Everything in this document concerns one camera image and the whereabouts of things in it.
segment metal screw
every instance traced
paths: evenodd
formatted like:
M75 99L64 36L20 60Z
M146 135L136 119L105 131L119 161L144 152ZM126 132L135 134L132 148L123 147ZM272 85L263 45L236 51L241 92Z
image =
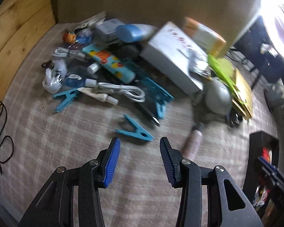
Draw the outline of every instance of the metal screw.
M190 164L190 160L189 159L183 159L181 162L184 165L189 165Z
M216 169L218 169L220 172L224 172L224 167L223 166L216 166Z
M97 161L96 159L92 159L89 163L91 166L96 166L97 164L99 164L99 161Z
M64 171L65 171L65 168L62 166L57 168L57 173L63 173Z

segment beige wall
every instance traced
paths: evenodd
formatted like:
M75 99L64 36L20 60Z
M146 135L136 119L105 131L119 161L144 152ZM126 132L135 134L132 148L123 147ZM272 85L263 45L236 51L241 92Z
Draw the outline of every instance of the beige wall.
M182 25L191 17L219 33L226 49L256 12L256 0L58 0L58 21L81 21L102 10L129 23Z

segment white usb cable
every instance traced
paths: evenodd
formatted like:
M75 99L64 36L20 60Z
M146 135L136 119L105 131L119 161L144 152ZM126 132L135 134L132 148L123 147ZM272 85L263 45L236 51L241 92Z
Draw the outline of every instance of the white usb cable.
M123 94L134 102L145 102L144 91L136 86L99 82L97 83L96 92Z
M72 57L81 61L87 61L87 56L80 50L69 50L66 48L58 47L52 56L56 57Z

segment clothes peg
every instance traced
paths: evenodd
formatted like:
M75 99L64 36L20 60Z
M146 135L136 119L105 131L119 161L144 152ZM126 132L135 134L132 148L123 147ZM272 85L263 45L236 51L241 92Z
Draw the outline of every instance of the clothes peg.
M54 94L53 98L55 99L56 97L59 96L66 96L64 101L61 102L57 107L56 107L56 112L59 113L61 112L70 102L79 94L78 88L70 89L67 91L60 92L58 94Z
M159 119L163 119L166 110L166 104L174 100L173 96L169 94L165 89L163 89L160 85L152 81L150 78L145 77L140 80L140 83L146 86L146 88L149 90L151 98L156 103L157 117Z
M132 136L145 141L152 141L154 139L154 137L147 130L143 129L140 125L138 125L131 117L124 114L124 118L129 122L130 125L132 125L135 128L135 131L131 132L127 130L116 129L117 133L127 136Z

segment white box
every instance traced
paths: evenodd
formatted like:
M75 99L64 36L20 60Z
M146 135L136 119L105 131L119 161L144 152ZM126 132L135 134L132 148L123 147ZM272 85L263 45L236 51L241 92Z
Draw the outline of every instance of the white box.
M203 90L203 83L189 74L188 48L207 62L207 54L174 23L167 22L141 52L141 57L168 76L186 94Z

